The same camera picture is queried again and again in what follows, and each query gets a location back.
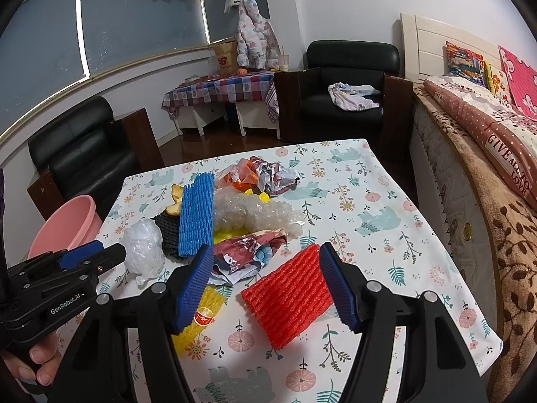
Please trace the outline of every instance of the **pillow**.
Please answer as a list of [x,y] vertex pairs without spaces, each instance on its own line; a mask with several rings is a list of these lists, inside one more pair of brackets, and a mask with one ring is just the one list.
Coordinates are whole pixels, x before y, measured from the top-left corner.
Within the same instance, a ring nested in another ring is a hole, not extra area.
[[446,41],[447,66],[453,75],[485,86],[483,56]]
[[487,78],[490,76],[490,86],[488,86],[489,91],[500,100],[513,104],[514,102],[511,97],[511,91],[509,91],[509,84],[505,72],[495,68],[490,63],[485,62],[485,74],[487,75]]
[[503,47],[499,47],[509,90],[517,109],[537,121],[537,71]]

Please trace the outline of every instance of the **metal screw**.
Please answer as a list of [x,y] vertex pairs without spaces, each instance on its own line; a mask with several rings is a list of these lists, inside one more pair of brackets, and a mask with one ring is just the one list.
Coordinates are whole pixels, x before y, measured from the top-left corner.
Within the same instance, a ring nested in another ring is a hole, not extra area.
[[161,282],[161,281],[159,281],[159,282],[157,282],[157,283],[152,285],[151,290],[155,294],[162,294],[166,290],[166,284]]
[[367,282],[366,287],[373,292],[379,292],[382,289],[382,285],[375,280],[370,280]]
[[97,299],[95,300],[97,302],[98,305],[105,305],[108,303],[108,301],[110,300],[110,296],[108,294],[101,294],[100,296],[97,297]]
[[423,294],[423,296],[425,297],[425,300],[431,303],[434,303],[435,301],[438,300],[438,296],[431,290],[428,290],[425,294]]

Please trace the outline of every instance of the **human hand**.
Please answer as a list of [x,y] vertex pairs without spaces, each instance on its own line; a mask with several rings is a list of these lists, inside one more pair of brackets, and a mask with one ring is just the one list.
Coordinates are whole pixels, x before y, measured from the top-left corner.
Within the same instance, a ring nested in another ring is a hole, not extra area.
[[[1,354],[7,368],[15,379],[36,379],[36,374],[33,370],[18,357],[13,356],[8,351],[2,351]],[[41,365],[41,368],[37,372],[37,381],[44,386],[51,385],[62,360],[62,355],[58,352],[58,337],[56,332],[52,332],[33,346],[30,349],[30,358],[36,364]]]

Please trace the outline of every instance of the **white headboard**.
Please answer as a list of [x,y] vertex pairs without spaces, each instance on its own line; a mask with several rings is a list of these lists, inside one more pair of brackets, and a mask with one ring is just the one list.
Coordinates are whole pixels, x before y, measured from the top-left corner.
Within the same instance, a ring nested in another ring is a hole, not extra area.
[[405,77],[421,82],[429,76],[447,74],[446,41],[483,55],[492,66],[501,69],[498,46],[464,31],[419,15],[401,14]]

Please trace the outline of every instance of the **brown floor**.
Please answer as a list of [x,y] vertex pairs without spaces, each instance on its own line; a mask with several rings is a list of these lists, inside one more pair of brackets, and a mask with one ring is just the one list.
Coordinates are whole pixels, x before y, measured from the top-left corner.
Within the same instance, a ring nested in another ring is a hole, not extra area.
[[[282,145],[282,142],[276,138],[275,130],[247,129],[246,136],[242,137],[236,122],[224,122],[223,119],[212,122],[203,130],[205,130],[205,135],[199,136],[196,129],[187,129],[182,136],[177,136],[162,145],[160,154],[164,164],[169,167],[209,157]],[[410,156],[403,162],[383,159],[380,159],[380,162],[409,198],[417,204],[416,183]]]

